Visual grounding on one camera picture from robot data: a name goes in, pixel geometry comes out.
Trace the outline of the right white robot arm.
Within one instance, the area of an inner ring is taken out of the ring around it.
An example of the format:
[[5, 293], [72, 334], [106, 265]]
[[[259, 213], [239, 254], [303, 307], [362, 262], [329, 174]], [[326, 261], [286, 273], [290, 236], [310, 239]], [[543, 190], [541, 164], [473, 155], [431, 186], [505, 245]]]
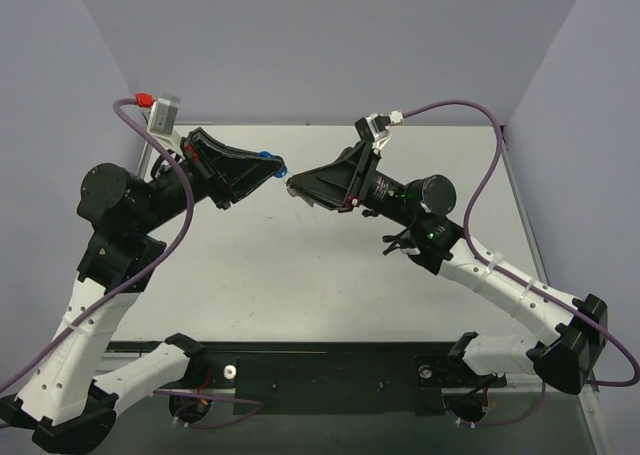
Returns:
[[554, 290], [506, 263], [503, 256], [467, 242], [461, 226], [448, 219], [456, 191], [442, 175], [407, 184], [382, 174], [379, 153], [367, 142], [346, 148], [332, 163], [291, 176], [287, 189], [309, 205], [364, 216], [383, 216], [402, 226], [386, 235], [386, 252], [399, 250], [436, 276], [482, 296], [522, 324], [525, 335], [464, 334], [446, 369], [468, 384], [502, 374], [536, 375], [571, 395], [581, 392], [606, 340], [595, 329], [607, 322], [607, 306], [594, 295], [579, 299]]

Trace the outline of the blue key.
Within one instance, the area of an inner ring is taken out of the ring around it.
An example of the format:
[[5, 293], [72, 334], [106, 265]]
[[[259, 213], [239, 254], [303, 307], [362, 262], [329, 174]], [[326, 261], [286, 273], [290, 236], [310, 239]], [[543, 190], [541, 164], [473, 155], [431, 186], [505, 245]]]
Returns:
[[278, 180], [284, 180], [289, 174], [289, 168], [286, 165], [284, 159], [278, 155], [275, 155], [269, 151], [260, 151], [258, 156], [264, 159], [269, 167], [270, 175]]

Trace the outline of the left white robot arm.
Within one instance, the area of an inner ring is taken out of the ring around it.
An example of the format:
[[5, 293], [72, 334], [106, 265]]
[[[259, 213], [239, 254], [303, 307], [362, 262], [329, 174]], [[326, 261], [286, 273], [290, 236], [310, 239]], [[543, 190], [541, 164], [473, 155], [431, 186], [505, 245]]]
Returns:
[[279, 156], [224, 145], [201, 129], [182, 138], [149, 180], [111, 163], [92, 168], [77, 212], [93, 235], [71, 299], [29, 382], [2, 399], [2, 420], [29, 430], [49, 454], [87, 454], [144, 397], [174, 382], [200, 383], [205, 349], [182, 334], [110, 374], [97, 368], [124, 315], [170, 252], [153, 232], [176, 217], [190, 221], [203, 199], [226, 210], [285, 170]]

